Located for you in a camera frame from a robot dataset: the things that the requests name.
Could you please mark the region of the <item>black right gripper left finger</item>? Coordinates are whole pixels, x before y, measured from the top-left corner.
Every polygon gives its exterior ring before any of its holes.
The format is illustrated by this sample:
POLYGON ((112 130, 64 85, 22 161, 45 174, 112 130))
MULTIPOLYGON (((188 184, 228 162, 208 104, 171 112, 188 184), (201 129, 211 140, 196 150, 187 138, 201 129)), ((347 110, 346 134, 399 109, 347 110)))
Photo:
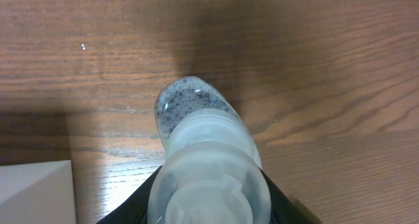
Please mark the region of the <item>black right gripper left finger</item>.
POLYGON ((147 224, 149 196, 161 166, 147 178, 120 206, 96 224, 147 224))

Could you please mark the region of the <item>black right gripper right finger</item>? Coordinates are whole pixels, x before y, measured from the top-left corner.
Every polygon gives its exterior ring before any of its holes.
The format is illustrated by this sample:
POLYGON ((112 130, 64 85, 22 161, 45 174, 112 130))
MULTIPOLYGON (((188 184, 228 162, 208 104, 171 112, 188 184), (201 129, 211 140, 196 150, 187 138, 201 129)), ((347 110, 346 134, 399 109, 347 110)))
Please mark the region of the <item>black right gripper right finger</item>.
POLYGON ((316 222, 294 205, 261 170, 271 199, 270 224, 315 224, 316 222))

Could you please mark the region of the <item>clear bottle white cap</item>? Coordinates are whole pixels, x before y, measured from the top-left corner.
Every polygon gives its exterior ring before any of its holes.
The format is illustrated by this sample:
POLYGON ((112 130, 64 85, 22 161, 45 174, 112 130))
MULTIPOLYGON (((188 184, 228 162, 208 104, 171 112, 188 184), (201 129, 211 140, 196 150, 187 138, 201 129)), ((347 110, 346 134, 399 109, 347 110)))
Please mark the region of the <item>clear bottle white cap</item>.
POLYGON ((198 77, 155 102, 165 162, 151 188, 149 223, 263 224, 271 199, 255 142, 234 108, 198 77))

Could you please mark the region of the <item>white box pink interior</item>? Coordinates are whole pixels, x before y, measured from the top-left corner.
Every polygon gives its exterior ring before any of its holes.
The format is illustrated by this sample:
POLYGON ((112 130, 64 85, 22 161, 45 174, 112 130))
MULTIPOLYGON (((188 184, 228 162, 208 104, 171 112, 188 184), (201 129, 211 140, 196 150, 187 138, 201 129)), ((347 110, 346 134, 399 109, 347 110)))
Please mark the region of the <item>white box pink interior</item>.
POLYGON ((76 224, 70 160, 1 167, 1 224, 76 224))

